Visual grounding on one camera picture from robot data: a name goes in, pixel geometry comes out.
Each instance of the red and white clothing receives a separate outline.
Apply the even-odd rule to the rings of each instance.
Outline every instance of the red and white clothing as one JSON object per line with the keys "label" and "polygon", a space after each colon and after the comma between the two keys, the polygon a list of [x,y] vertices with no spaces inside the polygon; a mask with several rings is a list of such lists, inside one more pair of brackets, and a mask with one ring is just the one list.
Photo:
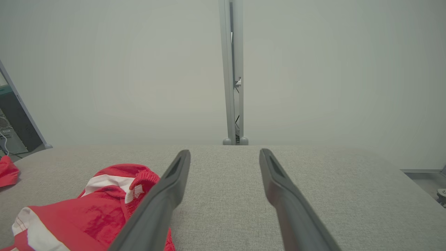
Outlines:
{"label": "red and white clothing", "polygon": [[[143,165],[105,168],[75,199],[23,208],[14,245],[1,251],[105,251],[159,179]],[[170,229],[164,250],[175,251]]]}

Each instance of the computer tower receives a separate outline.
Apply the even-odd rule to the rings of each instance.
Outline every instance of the computer tower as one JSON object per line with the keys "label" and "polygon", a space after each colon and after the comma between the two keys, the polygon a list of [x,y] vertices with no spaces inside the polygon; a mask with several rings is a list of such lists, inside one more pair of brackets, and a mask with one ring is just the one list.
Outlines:
{"label": "computer tower", "polygon": [[[42,140],[14,92],[8,87],[1,89],[0,131],[8,140],[6,148],[14,154],[33,151],[42,144]],[[5,138],[1,135],[0,146],[5,150]]]}

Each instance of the black side panel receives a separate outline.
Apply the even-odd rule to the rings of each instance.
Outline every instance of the black side panel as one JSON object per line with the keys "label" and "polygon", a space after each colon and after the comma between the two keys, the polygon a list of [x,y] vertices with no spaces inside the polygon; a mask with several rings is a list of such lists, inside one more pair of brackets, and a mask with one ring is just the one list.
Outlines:
{"label": "black side panel", "polygon": [[33,151],[42,144],[42,140],[13,92],[0,96],[0,109],[28,151]]}

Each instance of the white cable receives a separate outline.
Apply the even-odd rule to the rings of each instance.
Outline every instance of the white cable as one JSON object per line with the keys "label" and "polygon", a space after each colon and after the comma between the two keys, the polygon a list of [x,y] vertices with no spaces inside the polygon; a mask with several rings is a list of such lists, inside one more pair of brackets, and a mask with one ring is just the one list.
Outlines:
{"label": "white cable", "polygon": [[8,152],[8,154],[6,155],[6,156],[8,156],[9,155],[9,150],[6,148],[6,142],[8,142],[8,139],[6,138],[6,136],[3,135],[3,133],[1,133],[1,130],[0,130],[0,134],[4,137],[4,148]]}

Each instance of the red jacket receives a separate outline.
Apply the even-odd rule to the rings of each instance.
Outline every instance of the red jacket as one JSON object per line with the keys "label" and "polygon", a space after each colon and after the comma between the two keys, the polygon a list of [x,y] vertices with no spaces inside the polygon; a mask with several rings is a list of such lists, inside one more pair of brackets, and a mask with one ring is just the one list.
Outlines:
{"label": "red jacket", "polygon": [[[105,251],[159,179],[143,165],[105,168],[75,199],[23,208],[12,226],[14,245],[1,251]],[[164,250],[175,251],[170,229]]]}

